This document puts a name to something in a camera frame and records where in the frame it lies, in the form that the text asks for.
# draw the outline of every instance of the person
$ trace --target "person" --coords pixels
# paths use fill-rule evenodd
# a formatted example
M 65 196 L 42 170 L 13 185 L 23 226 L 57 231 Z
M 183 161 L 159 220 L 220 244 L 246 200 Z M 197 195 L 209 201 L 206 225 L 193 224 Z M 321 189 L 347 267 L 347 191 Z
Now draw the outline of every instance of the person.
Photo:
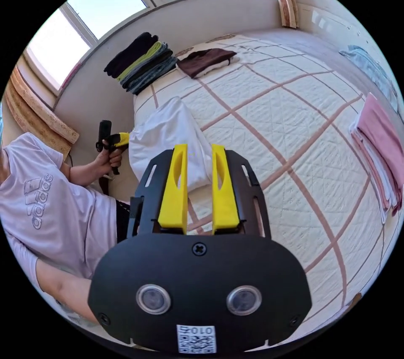
M 0 217 L 18 263 L 33 285 L 96 324 L 87 304 L 91 278 L 126 238 L 129 206 L 88 186 L 121 160 L 119 149 L 104 149 L 70 167 L 30 133 L 0 148 Z

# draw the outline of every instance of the window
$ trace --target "window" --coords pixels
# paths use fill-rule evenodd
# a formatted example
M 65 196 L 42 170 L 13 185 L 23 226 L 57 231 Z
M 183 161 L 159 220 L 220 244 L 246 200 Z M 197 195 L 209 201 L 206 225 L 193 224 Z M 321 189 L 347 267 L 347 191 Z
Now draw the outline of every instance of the window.
M 97 39 L 146 8 L 142 0 L 68 0 L 67 3 Z
M 56 10 L 28 44 L 27 52 L 53 90 L 59 90 L 89 49 L 63 13 Z

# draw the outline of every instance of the brown towel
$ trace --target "brown towel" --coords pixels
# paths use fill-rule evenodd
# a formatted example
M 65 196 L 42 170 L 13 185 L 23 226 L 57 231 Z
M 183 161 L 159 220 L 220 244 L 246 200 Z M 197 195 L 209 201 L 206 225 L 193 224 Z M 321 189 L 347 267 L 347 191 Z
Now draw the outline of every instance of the brown towel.
M 185 74 L 193 79 L 209 66 L 230 60 L 235 55 L 237 55 L 236 52 L 226 51 L 221 48 L 205 49 L 190 53 L 186 58 L 178 61 L 177 65 Z

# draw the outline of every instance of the white cloth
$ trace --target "white cloth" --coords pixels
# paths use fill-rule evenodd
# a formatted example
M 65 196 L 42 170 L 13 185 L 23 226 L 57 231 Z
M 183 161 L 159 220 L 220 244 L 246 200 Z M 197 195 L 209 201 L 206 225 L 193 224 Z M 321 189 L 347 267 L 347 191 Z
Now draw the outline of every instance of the white cloth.
M 395 206 L 394 203 L 397 203 L 397 198 L 396 198 L 396 195 L 395 195 L 394 190 L 392 188 L 392 185 L 390 184 L 390 180 L 389 180 L 389 178 L 387 176 L 387 173 L 386 173 L 386 171 L 385 171 L 379 157 L 377 156 L 377 154 L 374 151 L 374 146 L 365 137 L 363 137 L 361 132 L 358 130 L 357 125 L 358 125 L 358 121 L 359 121 L 360 116 L 361 116 L 361 113 L 358 114 L 355 121 L 350 125 L 349 133 L 351 133 L 351 134 L 354 133 L 360 139 L 360 141 L 362 142 L 364 148 L 368 152 L 371 160 L 373 161 L 373 164 L 374 164 L 374 166 L 376 168 L 377 173 L 379 174 L 380 180 L 381 180 L 382 185 L 383 185 L 383 191 L 384 191 L 385 198 L 389 201 L 389 207 L 387 209 L 385 209 L 384 206 L 383 206 L 382 198 L 381 198 L 380 191 L 379 191 L 379 187 L 377 186 L 376 179 L 374 178 L 374 176 L 372 174 L 372 171 L 370 169 L 369 163 L 368 163 L 367 159 L 363 156 L 362 150 L 357 148 L 357 150 L 360 153 L 360 156 L 363 157 L 361 159 L 361 161 L 364 164 L 364 166 L 366 168 L 366 171 L 369 173 L 370 181 L 372 182 L 373 188 L 376 191 L 377 200 L 379 202 L 380 216 L 381 216 L 381 219 L 382 219 L 382 223 L 385 224 L 386 220 L 387 220 L 388 212 L 390 211 L 392 206 Z
M 179 97 L 159 107 L 129 137 L 129 164 L 140 181 L 150 160 L 175 145 L 188 145 L 188 192 L 212 183 L 212 148 Z
M 224 66 L 229 66 L 231 63 L 236 63 L 239 60 L 240 60 L 240 58 L 238 56 L 233 56 L 232 58 L 226 59 L 223 62 L 216 63 L 215 65 L 210 65 L 205 70 L 202 70 L 202 72 L 198 73 L 194 77 L 194 79 L 197 79 L 198 77 L 202 77 L 202 76 L 206 75 L 207 73 L 209 73 L 212 70 L 220 69 L 220 68 L 223 68 Z M 176 65 L 176 67 L 180 72 L 184 73 L 178 65 Z

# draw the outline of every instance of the quilted bedspread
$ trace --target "quilted bedspread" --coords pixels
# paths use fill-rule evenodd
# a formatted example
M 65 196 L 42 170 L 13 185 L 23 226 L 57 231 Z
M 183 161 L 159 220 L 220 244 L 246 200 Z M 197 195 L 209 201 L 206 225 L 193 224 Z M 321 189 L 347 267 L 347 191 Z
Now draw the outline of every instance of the quilted bedspread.
M 174 70 L 134 99 L 135 126 L 174 96 L 210 143 L 248 159 L 261 183 L 273 239 L 307 273 L 313 306 L 289 342 L 335 316 L 380 270 L 398 216 L 382 226 L 376 194 L 348 126 L 361 89 L 280 41 L 227 35 L 184 50 L 234 50 L 238 63 L 190 79 Z M 189 194 L 189 233 L 212 228 L 210 187 Z

